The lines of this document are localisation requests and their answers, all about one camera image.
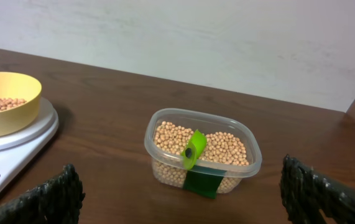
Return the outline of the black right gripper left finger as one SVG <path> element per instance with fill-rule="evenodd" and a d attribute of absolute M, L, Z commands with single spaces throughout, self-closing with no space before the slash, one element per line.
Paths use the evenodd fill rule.
<path fill-rule="evenodd" d="M 0 224 L 77 224 L 85 193 L 72 164 L 0 206 Z"/>

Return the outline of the green plastic measuring scoop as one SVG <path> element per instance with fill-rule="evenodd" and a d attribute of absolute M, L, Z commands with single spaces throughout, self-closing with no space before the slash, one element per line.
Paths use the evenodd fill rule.
<path fill-rule="evenodd" d="M 194 167 L 196 161 L 205 150 L 206 145 L 206 136 L 197 129 L 181 153 L 181 156 L 183 157 L 182 164 L 184 169 L 190 170 Z"/>

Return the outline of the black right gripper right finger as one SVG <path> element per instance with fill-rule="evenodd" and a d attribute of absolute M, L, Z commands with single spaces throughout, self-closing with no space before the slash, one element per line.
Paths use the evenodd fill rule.
<path fill-rule="evenodd" d="M 306 166 L 295 157 L 283 159 L 282 205 L 294 224 L 355 223 L 355 190 Z"/>

